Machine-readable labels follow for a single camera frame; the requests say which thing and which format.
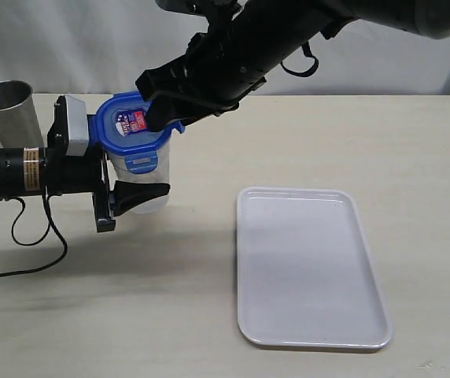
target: blue container lid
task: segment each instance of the blue container lid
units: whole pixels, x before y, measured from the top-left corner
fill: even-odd
[[[161,132],[149,132],[144,116],[151,102],[139,92],[115,94],[101,105],[92,120],[91,135],[108,151],[128,156],[159,150],[171,137],[173,129],[185,131],[181,122],[175,122]]]

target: container label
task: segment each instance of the container label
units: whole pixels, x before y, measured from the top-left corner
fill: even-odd
[[[24,148],[24,187],[39,191],[39,148]]]
[[[143,109],[132,109],[118,112],[116,130],[122,136],[146,131],[145,112]]]

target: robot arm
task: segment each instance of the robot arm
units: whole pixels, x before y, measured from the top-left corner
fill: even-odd
[[[205,16],[186,53],[146,70],[136,86],[153,100],[149,128],[188,125],[235,110],[265,75],[314,35],[331,39],[349,22],[369,20],[441,39],[450,36],[450,0],[156,0],[166,10]]]

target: black strap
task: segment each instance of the black strap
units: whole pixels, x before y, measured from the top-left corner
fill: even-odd
[[[282,69],[285,70],[285,72],[287,72],[293,76],[309,77],[309,76],[314,75],[316,73],[316,71],[318,71],[319,59],[317,57],[315,57],[314,54],[312,53],[311,47],[309,46],[309,42],[306,42],[302,45],[302,51],[304,52],[305,57],[314,59],[314,64],[312,65],[312,67],[310,69],[308,69],[307,71],[296,72],[296,71],[292,71],[291,69],[288,69],[287,67],[285,67],[284,63],[281,62],[281,67],[282,67]]]

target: white wall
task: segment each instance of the white wall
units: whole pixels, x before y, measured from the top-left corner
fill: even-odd
[[[0,80],[36,91],[128,91],[144,69],[183,53],[205,30],[200,17],[154,0],[0,0]],[[317,37],[321,69],[310,79],[268,75],[259,94],[440,94],[450,92],[450,39],[433,41],[366,22]],[[288,65],[303,68],[301,54]]]

